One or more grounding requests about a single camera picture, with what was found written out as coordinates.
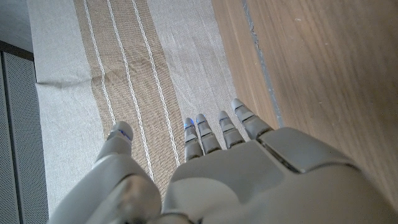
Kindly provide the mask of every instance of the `fingertip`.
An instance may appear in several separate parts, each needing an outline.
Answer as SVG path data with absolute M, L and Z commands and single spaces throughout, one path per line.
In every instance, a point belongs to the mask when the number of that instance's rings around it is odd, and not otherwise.
M 200 124 L 202 122 L 206 121 L 205 115 L 203 114 L 198 114 L 197 115 L 197 124 Z
M 244 106 L 244 104 L 238 98 L 235 98 L 232 100 L 231 106 L 232 106 L 232 110 L 235 111 L 237 108 Z
M 225 118 L 229 118 L 228 114 L 225 111 L 220 111 L 218 113 L 218 121 L 221 121 Z
M 189 128 L 190 126 L 194 126 L 193 120 L 191 118 L 185 118 L 184 129 Z

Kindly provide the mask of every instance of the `wooden table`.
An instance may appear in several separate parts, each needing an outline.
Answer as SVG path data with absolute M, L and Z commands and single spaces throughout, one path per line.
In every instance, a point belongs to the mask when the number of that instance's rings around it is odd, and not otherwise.
M 397 1 L 213 0 L 213 8 L 240 99 L 272 127 L 297 128 L 353 158 L 398 210 Z

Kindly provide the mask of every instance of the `perforated panel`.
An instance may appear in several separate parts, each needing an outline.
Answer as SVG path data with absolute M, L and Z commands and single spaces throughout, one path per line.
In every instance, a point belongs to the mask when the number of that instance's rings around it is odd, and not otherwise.
M 0 223 L 19 223 L 6 96 L 0 60 Z
M 34 65 L 7 53 L 4 64 L 23 222 L 45 223 L 48 205 Z

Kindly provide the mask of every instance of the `white stripe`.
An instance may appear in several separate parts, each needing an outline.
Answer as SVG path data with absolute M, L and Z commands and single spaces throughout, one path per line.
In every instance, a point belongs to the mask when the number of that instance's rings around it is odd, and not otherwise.
M 180 160 L 178 159 L 177 147 L 176 147 L 175 142 L 174 142 L 174 135 L 173 135 L 173 129 L 172 129 L 172 126 L 171 126 L 171 123 L 170 123 L 170 119 L 169 119 L 169 112 L 167 111 L 167 105 L 166 105 L 166 102 L 164 100 L 164 96 L 163 96 L 163 93 L 162 93 L 162 87 L 160 87 L 160 81 L 159 81 L 159 79 L 157 77 L 157 72 L 156 72 L 156 66 L 155 66 L 154 58 L 152 56 L 152 51 L 150 50 L 150 46 L 148 44 L 148 39 L 147 39 L 147 36 L 145 35 L 145 31 L 144 31 L 144 28 L 142 26 L 141 18 L 139 17 L 139 13 L 138 13 L 136 2 L 135 2 L 135 0 L 131 0 L 131 1 L 132 1 L 132 5 L 134 6 L 134 10 L 136 12 L 136 16 L 137 16 L 137 20 L 138 20 L 138 23 L 139 23 L 139 28 L 141 29 L 142 37 L 144 38 L 146 47 L 148 49 L 150 63 L 152 64 L 152 70 L 154 71 L 154 77 L 155 77 L 155 80 L 156 80 L 157 90 L 159 91 L 160 99 L 162 100 L 164 116 L 166 118 L 167 127 L 169 129 L 170 140 L 172 142 L 175 162 L 177 163 L 177 167 L 178 167 L 180 165 Z
M 130 87 L 132 100 L 134 101 L 134 104 L 136 106 L 136 111 L 137 111 L 137 117 L 138 117 L 139 128 L 140 128 L 141 137 L 142 137 L 142 142 L 144 143 L 145 156 L 146 156 L 147 161 L 148 161 L 149 175 L 150 175 L 150 178 L 152 180 L 154 180 L 154 173 L 152 171 L 152 164 L 150 163 L 147 139 L 145 138 L 144 125 L 142 124 L 141 113 L 139 112 L 139 107 L 138 107 L 138 103 L 137 103 L 136 94 L 134 93 L 134 90 L 132 89 L 132 83 L 131 83 L 131 79 L 130 79 L 129 64 L 127 62 L 126 54 L 124 53 L 123 44 L 122 44 L 122 42 L 120 40 L 118 28 L 116 27 L 116 22 L 114 21 L 114 16 L 113 16 L 113 11 L 112 11 L 112 7 L 111 7 L 111 2 L 109 0 L 107 0 L 107 2 L 108 2 L 109 12 L 111 13 L 114 33 L 116 34 L 116 38 L 118 39 L 120 50 L 121 50 L 122 55 L 123 55 L 123 61 L 124 61 L 124 66 L 126 68 L 126 75 L 127 75 L 127 80 L 129 81 L 129 87 Z
M 114 125 L 114 124 L 116 124 L 116 120 L 114 118 L 113 110 L 112 110 L 112 106 L 111 106 L 111 101 L 109 100 L 108 92 L 106 91 L 106 87 L 105 87 L 105 70 L 104 70 L 104 67 L 102 65 L 100 53 L 98 52 L 97 42 L 95 41 L 93 26 L 91 25 L 91 19 L 90 19 L 90 14 L 88 13 L 88 7 L 87 7 L 87 1 L 86 0 L 84 0 L 84 4 L 85 4 L 85 9 L 86 9 L 86 16 L 87 16 L 87 19 L 88 19 L 88 26 L 90 27 L 91 38 L 93 39 L 95 55 L 97 56 L 97 61 L 98 61 L 99 67 L 100 67 L 101 72 L 102 72 L 102 77 L 101 77 L 102 90 L 104 91 L 104 95 L 105 95 L 105 98 L 106 98 L 106 103 L 108 104 L 109 112 L 111 113 L 111 118 L 112 118 L 112 122 L 113 122 L 113 125 Z

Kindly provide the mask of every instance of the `robotic finger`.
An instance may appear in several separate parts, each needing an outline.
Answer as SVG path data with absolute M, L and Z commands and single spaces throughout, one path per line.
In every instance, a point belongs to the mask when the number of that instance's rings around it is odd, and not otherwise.
M 185 162 L 203 156 L 203 151 L 198 142 L 198 134 L 191 118 L 184 121 L 185 135 Z
M 198 114 L 197 124 L 200 134 L 201 145 L 205 154 L 221 150 L 221 146 L 217 141 L 217 138 L 211 130 L 207 120 L 203 114 Z
M 239 121 L 243 124 L 250 139 L 257 139 L 260 135 L 273 130 L 267 123 L 249 110 L 240 100 L 234 99 L 231 106 Z
M 225 111 L 220 111 L 218 114 L 218 121 L 220 122 L 221 130 L 226 144 L 226 148 L 230 149 L 240 143 L 244 143 L 244 139 L 239 131 L 235 128 L 228 114 Z

